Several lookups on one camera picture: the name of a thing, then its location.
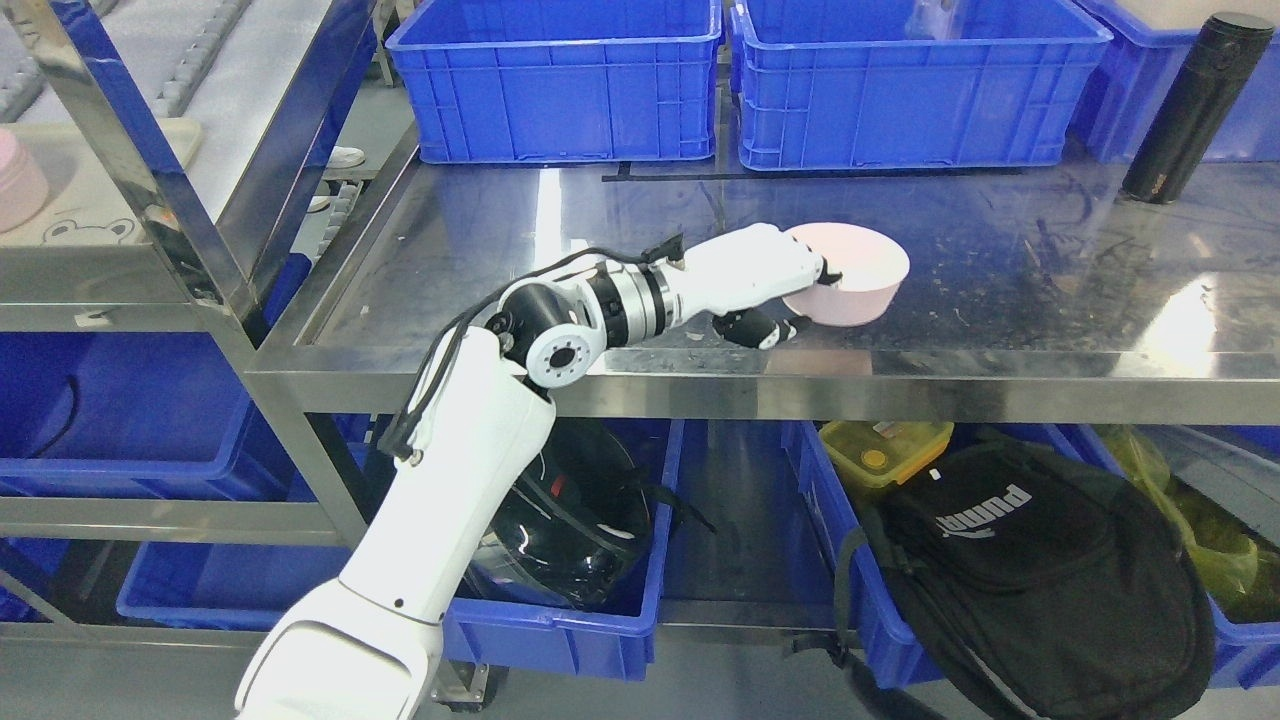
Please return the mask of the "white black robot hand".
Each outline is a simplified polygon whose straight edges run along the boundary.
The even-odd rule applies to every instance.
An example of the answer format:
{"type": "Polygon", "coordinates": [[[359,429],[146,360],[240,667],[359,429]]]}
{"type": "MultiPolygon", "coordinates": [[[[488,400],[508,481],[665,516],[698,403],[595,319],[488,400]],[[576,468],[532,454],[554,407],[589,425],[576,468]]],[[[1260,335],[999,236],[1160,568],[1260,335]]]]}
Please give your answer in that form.
{"type": "Polygon", "coordinates": [[[812,325],[800,315],[777,320],[760,305],[844,278],[819,252],[765,223],[700,242],[686,250],[682,260],[662,263],[655,273],[666,288],[669,328],[705,313],[722,340],[760,350],[812,325]]]}

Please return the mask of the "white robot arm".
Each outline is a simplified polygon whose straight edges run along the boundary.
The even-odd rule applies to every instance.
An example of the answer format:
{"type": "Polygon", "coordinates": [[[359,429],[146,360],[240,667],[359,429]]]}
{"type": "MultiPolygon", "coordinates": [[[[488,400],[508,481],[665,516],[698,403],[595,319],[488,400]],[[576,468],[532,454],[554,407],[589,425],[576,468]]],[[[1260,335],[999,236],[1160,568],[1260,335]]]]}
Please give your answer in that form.
{"type": "Polygon", "coordinates": [[[236,692],[239,719],[411,719],[444,660],[444,619],[483,532],[557,415],[548,391],[609,347],[682,316],[673,243],[586,249],[497,287],[436,337],[381,439],[396,470],[338,575],[268,633],[236,692]]]}

